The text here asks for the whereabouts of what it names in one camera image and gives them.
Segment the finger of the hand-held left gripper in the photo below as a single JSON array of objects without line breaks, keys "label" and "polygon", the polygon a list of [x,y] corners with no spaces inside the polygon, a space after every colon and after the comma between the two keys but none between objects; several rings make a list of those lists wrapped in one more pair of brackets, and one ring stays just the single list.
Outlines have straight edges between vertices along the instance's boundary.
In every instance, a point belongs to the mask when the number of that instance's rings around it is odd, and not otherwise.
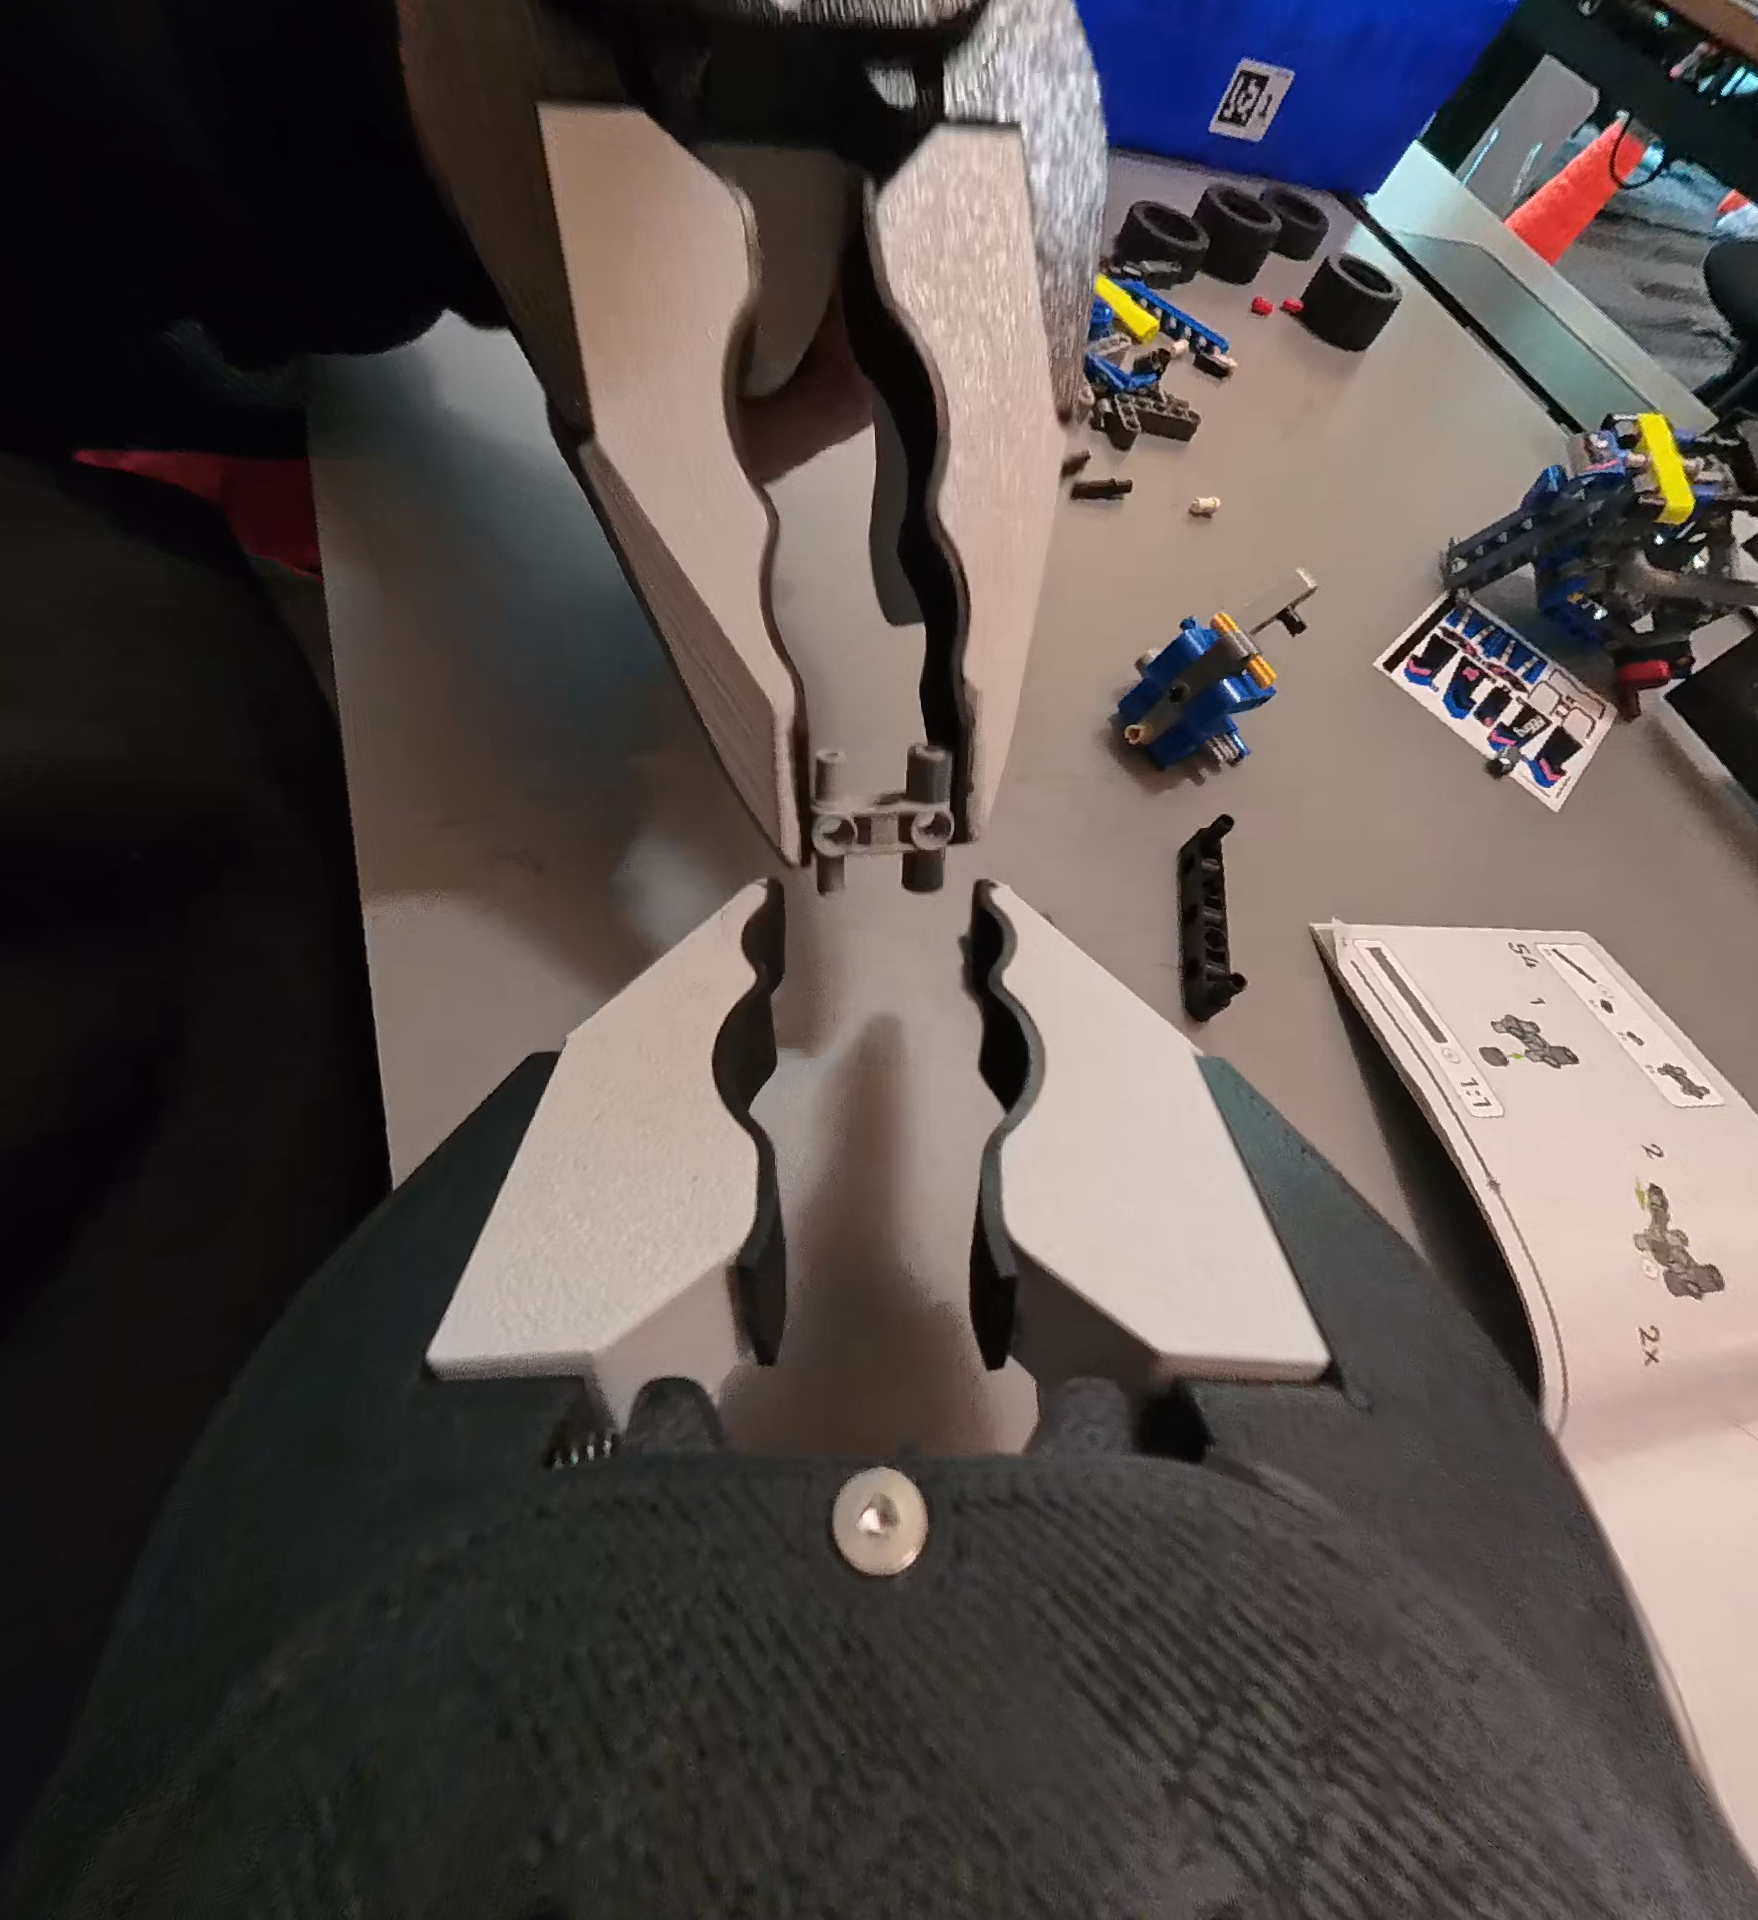
[{"label": "finger of the hand-held left gripper", "polygon": [[759,300],[748,196],[638,109],[540,106],[588,415],[579,489],[723,779],[803,853],[803,701],[769,610],[777,518],[738,399]]},{"label": "finger of the hand-held left gripper", "polygon": [[950,756],[972,845],[1010,756],[1065,441],[1021,136],[941,124],[867,183],[839,293],[872,393],[875,602],[919,629],[919,735]]}]

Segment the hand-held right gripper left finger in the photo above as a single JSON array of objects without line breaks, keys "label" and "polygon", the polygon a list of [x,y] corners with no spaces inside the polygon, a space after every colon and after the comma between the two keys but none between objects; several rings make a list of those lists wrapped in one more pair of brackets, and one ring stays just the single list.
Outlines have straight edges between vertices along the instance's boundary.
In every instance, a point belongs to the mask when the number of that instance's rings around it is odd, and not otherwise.
[{"label": "hand-held right gripper left finger", "polygon": [[748,883],[578,1025],[426,1350],[438,1380],[727,1380],[787,1323],[785,892]]}]

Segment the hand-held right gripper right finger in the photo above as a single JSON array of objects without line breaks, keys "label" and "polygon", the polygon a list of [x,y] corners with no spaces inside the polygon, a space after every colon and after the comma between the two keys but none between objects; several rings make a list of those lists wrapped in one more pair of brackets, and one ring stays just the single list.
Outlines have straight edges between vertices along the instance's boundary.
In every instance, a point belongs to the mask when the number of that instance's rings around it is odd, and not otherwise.
[{"label": "hand-held right gripper right finger", "polygon": [[1324,1380],[1331,1357],[1204,1055],[1008,885],[972,886],[980,1150],[966,1309],[990,1372]]}]

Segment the grey lego pin connector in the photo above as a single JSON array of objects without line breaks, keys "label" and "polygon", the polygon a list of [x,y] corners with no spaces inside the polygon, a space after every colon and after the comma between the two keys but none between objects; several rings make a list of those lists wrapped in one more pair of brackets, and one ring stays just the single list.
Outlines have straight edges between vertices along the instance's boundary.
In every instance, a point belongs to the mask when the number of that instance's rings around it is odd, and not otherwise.
[{"label": "grey lego pin connector", "polygon": [[844,890],[854,859],[896,863],[907,895],[941,892],[946,853],[955,836],[951,785],[951,755],[923,740],[907,749],[903,787],[879,797],[854,797],[845,787],[844,755],[835,749],[817,751],[809,816],[817,896]]}]

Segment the person's left forearm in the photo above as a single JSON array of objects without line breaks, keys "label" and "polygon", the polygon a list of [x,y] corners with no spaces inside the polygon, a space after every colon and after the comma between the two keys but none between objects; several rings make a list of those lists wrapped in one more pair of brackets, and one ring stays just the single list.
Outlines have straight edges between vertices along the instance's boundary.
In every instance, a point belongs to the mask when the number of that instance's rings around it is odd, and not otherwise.
[{"label": "person's left forearm", "polygon": [[0,2],[0,453],[290,459],[306,361],[447,314],[394,4]]}]

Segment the pile of loose lego pieces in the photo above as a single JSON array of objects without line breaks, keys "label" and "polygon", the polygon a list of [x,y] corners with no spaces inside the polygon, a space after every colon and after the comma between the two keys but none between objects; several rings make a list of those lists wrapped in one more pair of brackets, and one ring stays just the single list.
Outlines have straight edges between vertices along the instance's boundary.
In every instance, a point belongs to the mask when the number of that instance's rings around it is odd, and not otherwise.
[{"label": "pile of loose lego pieces", "polygon": [[1156,281],[1100,272],[1081,356],[1081,412],[1089,430],[1115,455],[1127,455],[1139,441],[1187,446],[1201,415],[1171,389],[1178,369],[1228,383],[1237,358],[1223,335],[1168,300]]}]

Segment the black lego beam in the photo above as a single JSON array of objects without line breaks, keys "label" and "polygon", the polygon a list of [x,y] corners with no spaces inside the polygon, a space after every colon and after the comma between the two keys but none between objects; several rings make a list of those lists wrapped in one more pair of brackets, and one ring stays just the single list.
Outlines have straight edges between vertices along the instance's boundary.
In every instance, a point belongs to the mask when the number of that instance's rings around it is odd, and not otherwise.
[{"label": "black lego beam", "polygon": [[1197,829],[1175,856],[1178,971],[1186,1019],[1206,1025],[1244,995],[1247,981],[1231,961],[1226,842],[1233,816]]}]

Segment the small blue lego assembly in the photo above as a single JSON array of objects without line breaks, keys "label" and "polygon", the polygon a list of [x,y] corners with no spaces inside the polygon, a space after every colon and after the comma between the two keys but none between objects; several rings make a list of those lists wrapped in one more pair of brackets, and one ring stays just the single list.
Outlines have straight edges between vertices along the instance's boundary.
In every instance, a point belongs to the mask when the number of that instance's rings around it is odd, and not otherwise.
[{"label": "small blue lego assembly", "polygon": [[1291,568],[1233,614],[1184,619],[1171,640],[1137,659],[1134,684],[1111,714],[1117,740],[1159,772],[1244,765],[1240,721],[1276,694],[1261,636],[1272,629],[1303,636],[1301,609],[1317,589],[1307,570]]}]

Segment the open lego instruction booklet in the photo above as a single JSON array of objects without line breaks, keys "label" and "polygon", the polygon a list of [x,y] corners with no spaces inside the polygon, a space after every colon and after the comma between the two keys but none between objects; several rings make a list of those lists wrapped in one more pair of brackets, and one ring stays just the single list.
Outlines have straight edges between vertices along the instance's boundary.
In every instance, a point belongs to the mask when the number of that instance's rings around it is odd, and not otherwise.
[{"label": "open lego instruction booklet", "polygon": [[1582,939],[1312,932],[1507,1265],[1690,1740],[1758,1769],[1755,1112]]}]

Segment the lego sticker sheet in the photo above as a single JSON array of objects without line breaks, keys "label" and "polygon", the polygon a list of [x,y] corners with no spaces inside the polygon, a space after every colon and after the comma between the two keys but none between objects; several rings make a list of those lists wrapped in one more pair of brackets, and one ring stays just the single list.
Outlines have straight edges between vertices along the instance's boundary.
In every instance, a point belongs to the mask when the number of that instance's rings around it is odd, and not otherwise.
[{"label": "lego sticker sheet", "polygon": [[1467,596],[1443,596],[1374,656],[1371,668],[1486,772],[1516,751],[1507,780],[1561,814],[1616,725],[1612,698]]}]

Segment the blue lego vehicle chassis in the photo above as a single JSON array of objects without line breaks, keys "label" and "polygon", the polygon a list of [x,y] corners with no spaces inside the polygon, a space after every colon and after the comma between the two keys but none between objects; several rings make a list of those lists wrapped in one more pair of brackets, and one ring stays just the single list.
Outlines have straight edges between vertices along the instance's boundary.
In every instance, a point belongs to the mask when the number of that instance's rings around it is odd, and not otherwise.
[{"label": "blue lego vehicle chassis", "polygon": [[1525,573],[1537,614],[1600,653],[1621,719],[1695,668],[1697,630],[1758,613],[1758,415],[1704,430],[1609,415],[1507,517],[1442,548],[1457,600]]}]

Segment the person's left hand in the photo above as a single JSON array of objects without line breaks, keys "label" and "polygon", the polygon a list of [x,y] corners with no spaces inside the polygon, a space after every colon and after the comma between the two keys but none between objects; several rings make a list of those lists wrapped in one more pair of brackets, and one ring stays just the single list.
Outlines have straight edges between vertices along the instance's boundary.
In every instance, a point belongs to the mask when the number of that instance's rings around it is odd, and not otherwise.
[{"label": "person's left hand", "polygon": [[833,305],[789,379],[767,397],[740,402],[742,464],[756,485],[769,487],[856,438],[872,418],[873,389]]}]

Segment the blue plastic bin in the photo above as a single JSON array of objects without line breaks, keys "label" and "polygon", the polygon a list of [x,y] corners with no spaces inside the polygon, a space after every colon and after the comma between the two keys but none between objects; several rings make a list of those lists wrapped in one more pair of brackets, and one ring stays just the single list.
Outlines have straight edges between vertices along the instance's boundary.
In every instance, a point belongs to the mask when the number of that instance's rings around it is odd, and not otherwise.
[{"label": "blue plastic bin", "polygon": [[1111,148],[1370,194],[1513,2],[1080,2]]}]

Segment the person's black clothing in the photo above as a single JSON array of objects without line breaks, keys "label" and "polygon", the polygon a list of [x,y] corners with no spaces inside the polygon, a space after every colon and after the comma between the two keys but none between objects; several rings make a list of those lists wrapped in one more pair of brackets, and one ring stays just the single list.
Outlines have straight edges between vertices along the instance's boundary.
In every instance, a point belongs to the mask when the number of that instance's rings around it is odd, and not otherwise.
[{"label": "person's black clothing", "polygon": [[334,713],[224,518],[0,451],[0,1878],[156,1513],[388,1188]]}]

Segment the orange traffic cone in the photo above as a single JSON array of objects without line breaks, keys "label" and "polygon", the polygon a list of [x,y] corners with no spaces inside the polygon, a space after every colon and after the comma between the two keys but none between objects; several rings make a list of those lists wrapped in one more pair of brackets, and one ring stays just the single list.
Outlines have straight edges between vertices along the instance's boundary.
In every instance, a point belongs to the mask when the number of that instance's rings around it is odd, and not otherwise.
[{"label": "orange traffic cone", "polygon": [[1614,120],[1516,205],[1504,228],[1556,266],[1633,179],[1650,146],[1650,136],[1632,118]]}]

